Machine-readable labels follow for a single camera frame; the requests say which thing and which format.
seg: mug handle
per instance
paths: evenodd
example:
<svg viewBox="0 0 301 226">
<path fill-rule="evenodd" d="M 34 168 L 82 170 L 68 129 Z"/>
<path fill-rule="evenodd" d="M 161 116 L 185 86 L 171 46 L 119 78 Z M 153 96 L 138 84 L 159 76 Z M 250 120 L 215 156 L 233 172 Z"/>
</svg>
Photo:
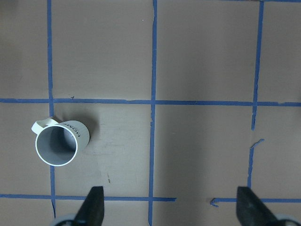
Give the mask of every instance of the mug handle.
<svg viewBox="0 0 301 226">
<path fill-rule="evenodd" d="M 52 126 L 58 124 L 57 121 L 55 121 L 52 118 L 47 118 L 41 121 L 36 121 L 33 125 L 32 125 L 32 131 L 35 134 L 40 134 L 40 132 L 46 127 L 46 126 Z"/>
</svg>

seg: cup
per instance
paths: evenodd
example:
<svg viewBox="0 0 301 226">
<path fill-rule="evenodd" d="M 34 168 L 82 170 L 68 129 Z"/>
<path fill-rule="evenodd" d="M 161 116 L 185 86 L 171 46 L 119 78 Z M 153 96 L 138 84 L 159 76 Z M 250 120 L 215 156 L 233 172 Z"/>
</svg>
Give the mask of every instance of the cup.
<svg viewBox="0 0 301 226">
<path fill-rule="evenodd" d="M 32 131 L 37 134 L 36 151 L 48 165 L 64 166 L 89 143 L 87 127 L 79 121 L 58 123 L 52 118 L 36 121 Z"/>
</svg>

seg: mug rim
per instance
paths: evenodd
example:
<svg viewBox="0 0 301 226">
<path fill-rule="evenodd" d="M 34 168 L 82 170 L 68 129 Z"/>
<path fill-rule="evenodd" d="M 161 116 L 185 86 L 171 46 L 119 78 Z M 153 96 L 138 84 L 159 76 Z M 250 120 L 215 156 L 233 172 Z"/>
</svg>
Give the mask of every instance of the mug rim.
<svg viewBox="0 0 301 226">
<path fill-rule="evenodd" d="M 42 156 L 39 154 L 38 147 L 37 147 L 37 141 L 38 141 L 38 138 L 39 138 L 40 134 L 41 134 L 44 130 L 46 130 L 46 129 L 50 128 L 50 127 L 61 127 L 61 128 L 63 128 L 63 129 L 66 129 L 69 133 L 72 134 L 72 136 L 73 136 L 73 138 L 74 138 L 74 140 L 75 140 L 76 149 L 75 149 L 74 155 L 73 155 L 73 157 L 72 157 L 69 161 L 65 162 L 64 164 L 52 164 L 52 163 L 49 163 L 49 162 L 47 162 L 46 160 L 44 160 L 44 159 L 42 158 Z M 36 152 L 37 152 L 38 156 L 40 157 L 40 159 L 42 159 L 43 162 L 47 163 L 47 164 L 50 165 L 50 166 L 64 166 L 64 165 L 67 165 L 68 163 L 70 163 L 70 162 L 75 158 L 75 156 L 76 156 L 76 154 L 77 154 L 77 151 L 78 151 L 79 144 L 78 144 L 78 141 L 77 141 L 75 135 L 72 133 L 72 131 L 71 131 L 69 128 L 67 128 L 67 127 L 65 127 L 65 126 L 62 126 L 62 125 L 59 125 L 59 124 L 55 124 L 55 125 L 50 125 L 50 126 L 46 126 L 46 127 L 43 128 L 43 130 L 42 130 L 42 131 L 37 135 L 37 137 L 36 137 L 35 146 L 36 146 Z"/>
</svg>

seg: mug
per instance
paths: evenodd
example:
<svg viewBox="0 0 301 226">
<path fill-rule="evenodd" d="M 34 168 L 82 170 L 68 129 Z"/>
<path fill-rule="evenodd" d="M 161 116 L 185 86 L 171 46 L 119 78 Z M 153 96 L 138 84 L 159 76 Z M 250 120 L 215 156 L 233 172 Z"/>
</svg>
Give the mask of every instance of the mug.
<svg viewBox="0 0 301 226">
<path fill-rule="evenodd" d="M 58 123 L 52 118 L 36 121 L 32 131 L 37 134 L 36 151 L 48 165 L 64 166 L 89 143 L 87 127 L 79 121 Z"/>
</svg>

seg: white mug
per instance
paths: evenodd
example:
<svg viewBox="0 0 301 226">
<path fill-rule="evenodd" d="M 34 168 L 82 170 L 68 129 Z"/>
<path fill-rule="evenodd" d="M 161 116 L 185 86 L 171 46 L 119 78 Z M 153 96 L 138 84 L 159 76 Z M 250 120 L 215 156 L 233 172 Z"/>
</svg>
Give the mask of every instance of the white mug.
<svg viewBox="0 0 301 226">
<path fill-rule="evenodd" d="M 64 166 L 89 143 L 87 127 L 79 121 L 58 123 L 52 118 L 36 121 L 32 131 L 37 134 L 36 151 L 48 165 Z"/>
</svg>

